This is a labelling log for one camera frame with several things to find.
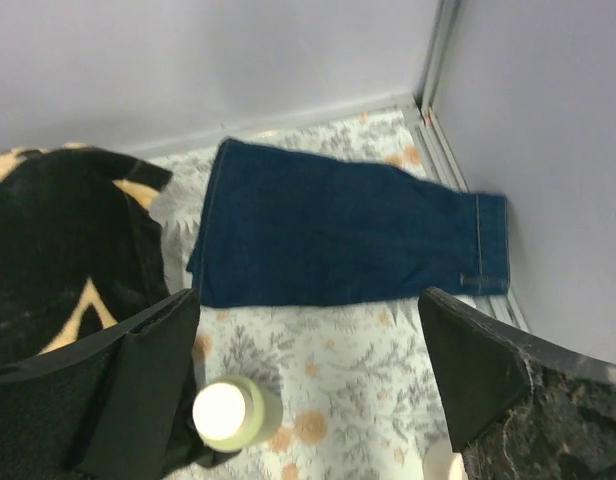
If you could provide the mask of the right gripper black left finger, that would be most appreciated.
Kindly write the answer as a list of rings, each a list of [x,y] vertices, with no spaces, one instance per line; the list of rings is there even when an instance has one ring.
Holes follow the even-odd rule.
[[[190,290],[0,369],[0,475],[168,475],[202,457],[190,420]]]

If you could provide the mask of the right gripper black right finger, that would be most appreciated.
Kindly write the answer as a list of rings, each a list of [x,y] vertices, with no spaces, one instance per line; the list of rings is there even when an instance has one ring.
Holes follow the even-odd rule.
[[[616,479],[616,365],[430,288],[418,300],[450,443],[471,479]]]

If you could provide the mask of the beige bottle tall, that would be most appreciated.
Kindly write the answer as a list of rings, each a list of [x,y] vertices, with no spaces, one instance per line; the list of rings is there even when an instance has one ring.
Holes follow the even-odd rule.
[[[467,480],[462,455],[452,450],[447,438],[434,442],[426,451],[423,460],[424,480]]]

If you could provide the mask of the pale green bottle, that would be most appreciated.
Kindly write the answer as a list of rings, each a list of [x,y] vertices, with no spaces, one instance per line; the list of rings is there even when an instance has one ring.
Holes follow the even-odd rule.
[[[233,453],[274,437],[283,420],[283,403],[277,392],[246,376],[226,375],[198,392],[192,419],[206,445]]]

